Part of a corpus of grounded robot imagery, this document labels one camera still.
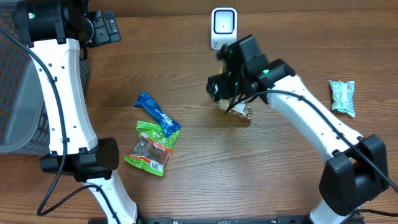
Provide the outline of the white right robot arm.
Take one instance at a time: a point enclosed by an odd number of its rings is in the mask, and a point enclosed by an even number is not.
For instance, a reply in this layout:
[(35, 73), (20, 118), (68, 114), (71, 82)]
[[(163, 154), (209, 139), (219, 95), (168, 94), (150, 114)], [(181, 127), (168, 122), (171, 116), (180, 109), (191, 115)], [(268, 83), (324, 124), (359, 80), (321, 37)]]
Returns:
[(305, 87), (283, 60), (253, 58), (225, 61), (226, 71), (208, 78), (214, 101), (231, 107), (260, 97), (284, 115), (318, 152), (324, 170), (319, 183), (321, 202), (304, 223), (345, 223), (368, 201), (397, 185), (388, 177), (386, 146), (375, 134), (364, 137), (342, 123)]

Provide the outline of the beige foil snack pouch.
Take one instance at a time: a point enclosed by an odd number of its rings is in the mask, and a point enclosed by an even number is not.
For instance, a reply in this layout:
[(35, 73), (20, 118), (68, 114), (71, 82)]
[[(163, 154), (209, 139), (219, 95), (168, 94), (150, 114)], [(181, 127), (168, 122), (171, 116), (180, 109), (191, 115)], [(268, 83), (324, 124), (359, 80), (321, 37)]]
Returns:
[(235, 90), (233, 91), (233, 97), (228, 98), (228, 99), (223, 99), (221, 97), (222, 96), (221, 87), (220, 87), (220, 85), (218, 85), (218, 93), (220, 94), (220, 99), (218, 100), (218, 107), (221, 110), (226, 111), (227, 113), (237, 114), (242, 118), (251, 119), (254, 116), (254, 113), (252, 112), (252, 109), (251, 109), (249, 103), (246, 103), (245, 101), (238, 103), (236, 106), (234, 106), (233, 108), (228, 110), (228, 108), (233, 103), (237, 103), (243, 97), (243, 94), (240, 94), (239, 97), (236, 96), (239, 91), (240, 81), (241, 81), (241, 77), (240, 77), (240, 75), (238, 75)]

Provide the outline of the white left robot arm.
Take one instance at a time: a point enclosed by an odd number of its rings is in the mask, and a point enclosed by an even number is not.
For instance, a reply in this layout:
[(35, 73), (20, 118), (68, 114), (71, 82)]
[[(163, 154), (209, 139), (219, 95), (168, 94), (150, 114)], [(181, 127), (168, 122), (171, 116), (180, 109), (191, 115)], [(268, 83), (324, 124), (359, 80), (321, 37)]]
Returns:
[(49, 122), (49, 152), (40, 159), (41, 169), (82, 183), (106, 223), (137, 223), (139, 209), (118, 174), (118, 145), (95, 134), (81, 83), (87, 48), (121, 38), (113, 12), (89, 11), (88, 1), (19, 1), (13, 21), (18, 44), (34, 61)]

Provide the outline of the blue snack bar wrapper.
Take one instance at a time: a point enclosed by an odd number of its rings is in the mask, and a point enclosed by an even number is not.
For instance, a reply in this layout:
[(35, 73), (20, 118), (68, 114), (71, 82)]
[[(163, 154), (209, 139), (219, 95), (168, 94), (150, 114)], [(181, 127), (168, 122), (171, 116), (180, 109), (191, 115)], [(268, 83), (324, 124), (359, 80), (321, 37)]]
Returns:
[(181, 125), (165, 114), (159, 104), (146, 91), (143, 91), (136, 102), (135, 107), (143, 108), (160, 125), (164, 135), (170, 137), (173, 133), (180, 130)]

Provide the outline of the mint green snack packet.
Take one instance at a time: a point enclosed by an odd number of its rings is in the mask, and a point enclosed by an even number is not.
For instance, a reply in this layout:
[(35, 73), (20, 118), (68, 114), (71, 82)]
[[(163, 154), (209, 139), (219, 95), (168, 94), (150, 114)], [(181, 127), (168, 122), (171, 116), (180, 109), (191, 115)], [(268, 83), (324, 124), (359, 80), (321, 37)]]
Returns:
[(353, 95), (354, 95), (354, 81), (342, 82), (342, 81), (328, 81), (332, 92), (332, 106), (333, 110), (337, 110), (340, 113), (346, 113), (351, 117), (355, 117)]

